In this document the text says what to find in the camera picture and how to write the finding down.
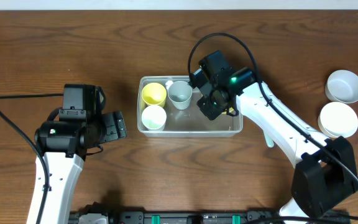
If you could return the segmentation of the clear plastic storage container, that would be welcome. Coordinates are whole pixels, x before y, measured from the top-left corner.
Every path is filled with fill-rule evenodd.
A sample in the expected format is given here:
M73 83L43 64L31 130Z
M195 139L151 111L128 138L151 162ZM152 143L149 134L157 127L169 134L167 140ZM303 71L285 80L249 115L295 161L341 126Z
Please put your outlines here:
M196 105L201 98L201 93L197 88L193 90L190 106L185 110L176 109L167 99L164 106L167 114L165 128L163 131L149 131L141 121L141 114L146 108L141 97L142 89L149 83L160 83L165 86L169 80L188 82L189 78L186 75L177 75L146 76L140 79L137 97L137 128L141 133L151 138L228 138L242 131L242 116L231 117L222 114L213 121L205 117Z

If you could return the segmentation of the grey plastic cup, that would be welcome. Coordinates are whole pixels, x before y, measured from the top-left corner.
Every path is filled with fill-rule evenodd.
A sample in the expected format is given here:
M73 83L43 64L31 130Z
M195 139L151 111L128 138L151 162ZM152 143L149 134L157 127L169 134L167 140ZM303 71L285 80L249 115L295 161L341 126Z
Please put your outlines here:
M185 110L191 103L192 90L185 81L173 82L168 87L168 97L176 109Z

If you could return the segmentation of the white plastic cup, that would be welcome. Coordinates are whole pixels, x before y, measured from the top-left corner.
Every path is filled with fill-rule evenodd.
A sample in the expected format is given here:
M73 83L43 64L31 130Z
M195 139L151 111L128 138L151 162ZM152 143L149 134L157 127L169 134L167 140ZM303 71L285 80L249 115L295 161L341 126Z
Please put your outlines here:
M167 114L161 106L151 105L143 110L141 121L149 131L163 131Z

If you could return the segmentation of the yellow plastic cup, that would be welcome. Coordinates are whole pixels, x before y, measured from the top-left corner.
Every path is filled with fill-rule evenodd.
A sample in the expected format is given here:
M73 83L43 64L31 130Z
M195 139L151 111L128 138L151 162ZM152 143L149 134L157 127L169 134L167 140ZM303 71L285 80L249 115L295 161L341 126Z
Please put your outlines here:
M147 106L157 105L163 108L167 99L167 90L160 83L149 83L143 87L141 97Z

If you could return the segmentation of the yellow plastic bowl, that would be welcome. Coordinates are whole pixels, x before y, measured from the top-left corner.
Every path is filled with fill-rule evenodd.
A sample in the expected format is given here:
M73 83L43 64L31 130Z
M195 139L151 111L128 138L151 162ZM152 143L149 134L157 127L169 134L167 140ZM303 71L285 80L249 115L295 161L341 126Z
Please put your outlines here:
M223 111L223 114L226 114L227 112L233 113L233 111L234 111L234 108L233 108L233 107L230 107L228 110L224 110L224 111Z

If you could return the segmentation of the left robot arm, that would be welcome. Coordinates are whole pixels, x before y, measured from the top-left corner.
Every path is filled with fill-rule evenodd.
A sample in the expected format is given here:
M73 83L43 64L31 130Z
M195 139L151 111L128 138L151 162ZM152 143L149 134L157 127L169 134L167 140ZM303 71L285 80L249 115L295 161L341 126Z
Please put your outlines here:
M102 114L90 123L46 121L35 133L41 158L27 223L67 223L75 186L89 149L127 136L120 111Z

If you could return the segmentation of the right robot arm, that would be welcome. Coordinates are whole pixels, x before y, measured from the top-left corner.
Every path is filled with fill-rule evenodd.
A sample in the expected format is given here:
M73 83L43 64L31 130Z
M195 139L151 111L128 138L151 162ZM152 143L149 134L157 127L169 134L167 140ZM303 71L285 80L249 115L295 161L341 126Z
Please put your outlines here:
M190 85L198 88L202 113L216 119L229 108L267 133L295 169L291 200L279 215L288 222L308 222L358 191L354 151L344 137L334 140L309 128L259 80L249 68L201 68L190 74Z

